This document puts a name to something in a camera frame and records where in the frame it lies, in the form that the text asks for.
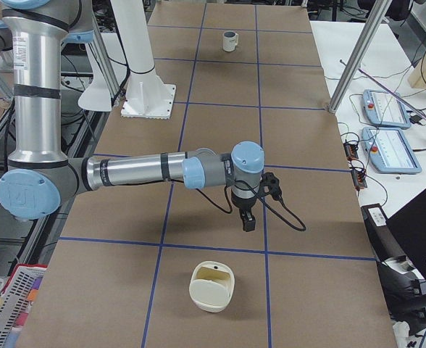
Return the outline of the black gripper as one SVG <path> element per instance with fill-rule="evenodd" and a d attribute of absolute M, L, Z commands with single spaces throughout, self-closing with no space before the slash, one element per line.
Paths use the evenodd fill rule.
<path fill-rule="evenodd" d="M 252 213 L 252 208 L 256 204 L 256 196 L 251 191 L 232 188 L 232 203 L 239 209 L 244 232 L 252 232 L 256 228 L 256 218 Z"/>

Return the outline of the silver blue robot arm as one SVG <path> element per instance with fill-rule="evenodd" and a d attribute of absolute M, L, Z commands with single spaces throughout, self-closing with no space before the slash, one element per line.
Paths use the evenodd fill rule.
<path fill-rule="evenodd" d="M 16 148 L 0 179 L 0 203 L 15 217 L 35 220 L 78 194 L 101 187 L 178 181 L 189 189 L 223 186 L 252 231 L 264 151 L 252 141 L 231 153 L 210 149 L 123 159 L 69 158 L 61 148 L 61 53 L 66 42 L 94 37 L 90 1 L 5 1 L 12 32 Z"/>

